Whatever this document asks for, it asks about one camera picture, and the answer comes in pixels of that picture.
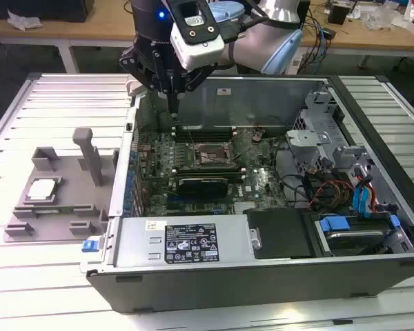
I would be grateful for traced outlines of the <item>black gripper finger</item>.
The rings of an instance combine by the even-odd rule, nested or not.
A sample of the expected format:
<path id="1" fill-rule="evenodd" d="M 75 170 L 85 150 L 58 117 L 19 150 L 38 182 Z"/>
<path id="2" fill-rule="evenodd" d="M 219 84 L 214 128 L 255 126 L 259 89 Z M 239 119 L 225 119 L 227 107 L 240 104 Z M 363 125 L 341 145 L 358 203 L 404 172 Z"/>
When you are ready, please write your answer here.
<path id="1" fill-rule="evenodd" d="M 174 69 L 174 114 L 179 110 L 179 96 L 194 91 L 217 68 L 216 63 L 202 66 L 194 70 L 185 70 L 180 65 Z"/>
<path id="2" fill-rule="evenodd" d="M 175 113 L 175 93 L 172 79 L 164 65 L 164 56 L 157 48 L 144 55 L 138 48 L 126 49 L 119 60 L 120 66 L 149 90 L 155 90 L 167 100 L 167 109 Z"/>

